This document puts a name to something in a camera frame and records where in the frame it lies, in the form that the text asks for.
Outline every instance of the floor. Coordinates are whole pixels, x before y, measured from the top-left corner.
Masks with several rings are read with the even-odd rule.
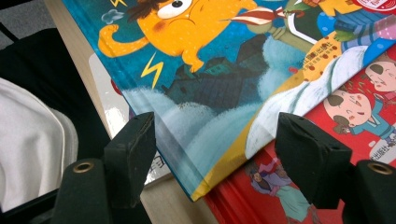
[[[0,22],[17,38],[24,38],[40,30],[55,27],[44,0],[33,0],[2,9],[0,10]],[[0,32],[0,49],[12,43],[12,40]]]

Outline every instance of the blue clothing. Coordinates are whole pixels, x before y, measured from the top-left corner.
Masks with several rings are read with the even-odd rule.
[[[372,112],[372,118],[374,122],[367,120],[365,123],[356,127],[350,128],[352,134],[359,134],[363,131],[367,131],[379,136],[381,139],[386,139],[395,131],[395,128],[388,124],[386,120],[379,116],[379,112],[384,104],[382,101],[375,99],[375,106]]]

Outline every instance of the book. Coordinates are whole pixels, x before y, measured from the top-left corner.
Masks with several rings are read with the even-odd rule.
[[[117,86],[111,81],[110,75],[96,54],[90,57],[89,64],[104,109],[110,138],[112,139],[131,118],[130,107],[118,91]],[[157,152],[148,170],[145,187],[170,176],[172,176],[171,171],[161,154]]]
[[[64,0],[133,113],[154,111],[158,149],[192,201],[274,139],[278,110],[267,108],[290,96],[273,95],[324,85],[334,60],[359,60],[336,74],[341,85],[394,43],[383,32],[393,15],[328,3]]]
[[[396,45],[362,68],[304,116],[352,149],[350,162],[354,165],[361,160],[372,160],[396,167],[395,64]],[[205,196],[219,223],[343,223],[342,200],[336,209],[317,209],[301,198],[298,186],[282,172],[275,141]],[[259,186],[255,182],[255,174],[268,185]],[[295,198],[288,198],[282,191],[277,191],[285,188],[283,186],[289,188],[285,194],[292,193]],[[289,206],[294,206],[298,213],[292,213]]]

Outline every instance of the wooden table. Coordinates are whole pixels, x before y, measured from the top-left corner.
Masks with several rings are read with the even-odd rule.
[[[93,50],[62,0],[45,0],[45,3],[106,126],[105,114],[88,62]],[[152,223],[217,223],[206,203],[203,200],[190,202],[173,177],[145,188],[141,194],[141,201]]]

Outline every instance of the orange cartoon character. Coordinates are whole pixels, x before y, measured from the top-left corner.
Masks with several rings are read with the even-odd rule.
[[[130,21],[145,35],[130,43],[113,39],[118,25],[108,25],[99,34],[99,49],[108,57],[119,57],[152,44],[170,56],[181,56],[196,72],[203,65],[197,54],[218,36],[241,9],[256,8],[254,0],[138,0],[128,10]]]

